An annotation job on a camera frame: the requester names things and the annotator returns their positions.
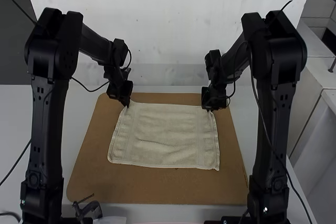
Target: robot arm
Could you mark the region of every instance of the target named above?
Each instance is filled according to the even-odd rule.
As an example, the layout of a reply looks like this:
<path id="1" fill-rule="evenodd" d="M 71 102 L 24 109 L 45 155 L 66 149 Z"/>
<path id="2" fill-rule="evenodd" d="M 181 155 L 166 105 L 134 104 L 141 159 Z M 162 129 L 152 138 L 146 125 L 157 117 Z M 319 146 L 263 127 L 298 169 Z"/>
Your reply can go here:
<path id="1" fill-rule="evenodd" d="M 247 13 L 241 23 L 243 33 L 226 54 L 221 56 L 219 50 L 212 50 L 205 56 L 211 83 L 202 88 L 202 108 L 225 108 L 229 98 L 226 85 L 250 65 L 262 114 L 259 112 L 257 153 L 247 197 L 252 222 L 246 223 L 286 223 L 289 188 L 283 165 L 291 103 L 307 61 L 307 49 L 282 11 L 269 12 L 265 19 L 258 13 Z"/>
<path id="2" fill-rule="evenodd" d="M 128 53 L 121 39 L 111 42 L 88 28 L 80 13 L 45 8 L 25 46 L 31 75 L 33 121 L 26 178 L 20 207 L 28 224 L 60 223 L 63 194 L 61 138 L 66 93 L 76 70 L 78 52 L 104 66 L 107 94 L 130 103 L 130 68 L 120 69 Z"/>

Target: cable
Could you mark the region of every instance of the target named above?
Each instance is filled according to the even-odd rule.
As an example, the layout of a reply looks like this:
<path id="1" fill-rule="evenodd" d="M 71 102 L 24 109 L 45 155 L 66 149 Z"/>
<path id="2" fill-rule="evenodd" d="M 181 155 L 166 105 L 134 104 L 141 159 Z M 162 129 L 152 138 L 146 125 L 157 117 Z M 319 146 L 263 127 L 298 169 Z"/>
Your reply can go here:
<path id="1" fill-rule="evenodd" d="M 37 24 L 37 22 L 36 21 L 34 21 L 22 8 L 21 8 L 21 6 L 19 6 L 19 4 L 15 1 L 15 0 L 12 0 L 13 1 L 13 3 L 17 6 L 17 8 L 19 8 L 19 10 L 21 11 L 21 12 L 23 12 L 23 14 L 24 15 L 26 15 L 26 17 L 34 24 L 34 25 L 36 25 Z"/>
<path id="2" fill-rule="evenodd" d="M 21 152 L 21 154 L 19 155 L 19 158 L 15 161 L 14 165 L 11 167 L 11 169 L 9 170 L 9 172 L 7 173 L 7 175 L 3 178 L 3 180 L 1 180 L 0 182 L 0 186 L 6 181 L 6 179 L 10 176 L 10 174 L 12 173 L 12 171 L 14 170 L 15 166 L 19 163 L 20 159 L 22 158 L 23 154 L 25 154 L 28 146 L 30 145 L 31 140 L 29 140 L 29 142 L 27 143 L 27 145 L 25 146 L 25 148 L 23 149 L 23 151 Z"/>
<path id="3" fill-rule="evenodd" d="M 96 92 L 97 90 L 101 89 L 102 87 L 104 87 L 107 83 L 109 83 L 108 81 L 105 82 L 103 85 L 101 85 L 100 87 L 96 88 L 96 89 L 93 89 L 93 90 L 89 90 L 87 87 L 85 87 L 79 80 L 77 80 L 76 78 L 74 77 L 71 77 L 72 80 L 74 80 L 75 82 L 77 82 L 79 85 L 81 85 L 86 91 L 92 93 L 92 92 Z"/>
<path id="4" fill-rule="evenodd" d="M 229 105 L 230 105 L 230 103 L 231 103 L 231 98 L 230 98 L 230 97 L 228 97 L 227 99 L 229 100 L 229 103 L 227 104 L 227 106 L 226 106 L 226 107 L 229 107 Z"/>
<path id="5" fill-rule="evenodd" d="M 284 165 L 284 163 L 282 162 L 282 160 L 279 158 L 279 156 L 277 155 L 277 153 L 275 152 L 272 144 L 271 144 L 271 141 L 270 141 L 270 138 L 268 136 L 268 133 L 267 133 L 267 128 L 266 128 L 266 124 L 265 124 L 265 120 L 264 120 L 264 116 L 262 115 L 262 111 L 261 111 L 261 107 L 260 107 L 260 103 L 259 103 L 259 100 L 258 100 L 258 97 L 257 97 L 257 92 L 256 92 L 256 88 L 254 86 L 254 79 L 253 79 L 253 71 L 252 71 L 252 57 L 251 57 L 251 64 L 250 64 L 250 68 L 251 68 L 251 84 L 252 84 L 252 90 L 253 90 L 253 95 L 254 95 L 254 98 L 256 99 L 256 102 L 257 102 L 257 105 L 258 105 L 258 110 L 260 112 L 260 117 L 261 117 L 261 120 L 262 120 L 262 124 L 264 126 L 264 131 L 265 131 L 265 135 L 266 135 L 266 139 L 267 139 L 267 142 L 268 142 L 268 145 L 270 147 L 270 149 L 272 150 L 273 154 L 275 155 L 275 157 L 277 158 L 278 161 L 280 161 L 280 164 L 282 166 L 282 168 L 285 170 L 286 172 L 286 175 L 288 177 L 288 180 L 289 180 L 289 183 L 290 183 L 290 186 L 292 187 L 294 193 L 298 196 L 303 208 L 305 209 L 305 212 L 306 212 L 306 215 L 308 217 L 308 220 L 309 220 L 309 223 L 312 224 L 312 221 L 311 221 L 311 218 L 310 218 L 310 215 L 308 213 L 308 210 L 306 208 L 306 205 L 304 204 L 300 194 L 298 193 L 298 191 L 295 189 L 294 185 L 293 185 L 293 182 L 292 182 L 292 179 L 288 173 L 288 170 L 286 168 L 286 166 Z"/>
<path id="6" fill-rule="evenodd" d="M 246 209 L 246 211 L 243 213 L 243 215 L 241 216 L 241 218 L 240 218 L 240 220 L 239 220 L 238 224 L 241 224 L 241 222 L 242 222 L 243 218 L 245 218 L 245 217 L 246 217 L 247 213 L 248 213 L 248 209 Z"/>
<path id="7" fill-rule="evenodd" d="M 20 216 L 15 212 L 1 212 L 0 216 L 12 216 L 17 220 L 17 222 L 20 223 L 20 221 L 21 221 Z"/>
<path id="8" fill-rule="evenodd" d="M 247 43 L 247 41 L 244 40 L 242 43 L 240 43 L 239 46 L 238 46 L 238 48 L 237 48 L 237 50 L 236 50 L 236 53 L 235 53 L 235 58 L 233 60 L 233 70 L 234 70 L 234 72 L 233 72 L 233 92 L 232 92 L 231 95 L 229 95 L 228 97 L 226 97 L 227 99 L 231 98 L 235 94 L 235 92 L 236 92 L 236 69 L 235 69 L 235 67 L 236 67 L 236 58 L 237 58 L 238 50 L 240 49 L 240 47 L 244 43 Z"/>
<path id="9" fill-rule="evenodd" d="M 128 52 L 130 53 L 130 61 L 128 62 L 127 66 L 122 68 L 121 71 L 125 71 L 126 69 L 128 69 L 128 67 L 130 66 L 131 64 L 131 61 L 132 61 L 132 54 L 131 54 L 131 51 L 128 49 Z"/>
<path id="10" fill-rule="evenodd" d="M 271 26 L 271 24 L 273 24 L 273 22 L 277 19 L 277 17 L 280 15 L 280 13 L 282 11 L 284 11 L 284 9 L 287 7 L 287 5 L 289 5 L 293 0 L 288 1 L 287 3 L 285 3 L 285 5 L 280 9 L 280 11 L 274 16 L 274 18 L 270 21 L 270 23 L 267 25 L 267 28 Z"/>

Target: beige towel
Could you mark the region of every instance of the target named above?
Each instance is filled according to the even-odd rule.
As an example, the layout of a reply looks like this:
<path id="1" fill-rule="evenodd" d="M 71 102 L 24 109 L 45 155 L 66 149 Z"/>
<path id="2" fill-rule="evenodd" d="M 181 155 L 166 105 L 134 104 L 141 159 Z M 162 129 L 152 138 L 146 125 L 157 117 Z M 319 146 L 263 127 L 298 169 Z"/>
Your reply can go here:
<path id="1" fill-rule="evenodd" d="M 131 101 L 119 115 L 108 160 L 145 167 L 219 170 L 215 117 L 200 106 Z"/>

